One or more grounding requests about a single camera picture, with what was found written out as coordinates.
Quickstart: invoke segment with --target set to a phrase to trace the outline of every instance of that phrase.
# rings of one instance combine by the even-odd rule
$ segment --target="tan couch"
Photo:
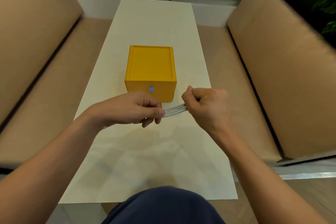
[[[82,18],[77,0],[0,1],[0,167],[13,169],[73,120],[111,20]],[[269,163],[335,150],[335,50],[282,0],[242,0],[227,25],[198,31],[239,134]]]

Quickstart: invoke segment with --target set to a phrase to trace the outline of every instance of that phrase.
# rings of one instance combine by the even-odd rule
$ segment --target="navy shorts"
[[[171,186],[144,190],[118,204],[102,224],[225,224],[216,209],[194,192]]]

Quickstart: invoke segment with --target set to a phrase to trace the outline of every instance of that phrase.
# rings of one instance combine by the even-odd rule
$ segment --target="table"
[[[169,108],[188,85],[210,88],[190,3],[121,0],[76,117],[99,101],[125,93],[130,45],[172,46],[177,86]],[[96,137],[61,204],[121,202],[152,187],[172,185],[208,200],[237,199],[229,160],[188,112],[161,124],[114,125]]]

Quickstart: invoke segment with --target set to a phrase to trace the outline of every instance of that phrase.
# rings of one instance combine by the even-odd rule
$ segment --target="forearm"
[[[100,127],[86,113],[0,182],[0,223],[45,223]]]
[[[261,224],[323,224],[326,221],[236,135],[219,135],[238,180]]]

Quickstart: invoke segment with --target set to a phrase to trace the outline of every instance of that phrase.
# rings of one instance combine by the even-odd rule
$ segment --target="yellow cube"
[[[172,47],[130,46],[125,76],[128,92],[141,90],[161,102],[172,102],[176,82]]]

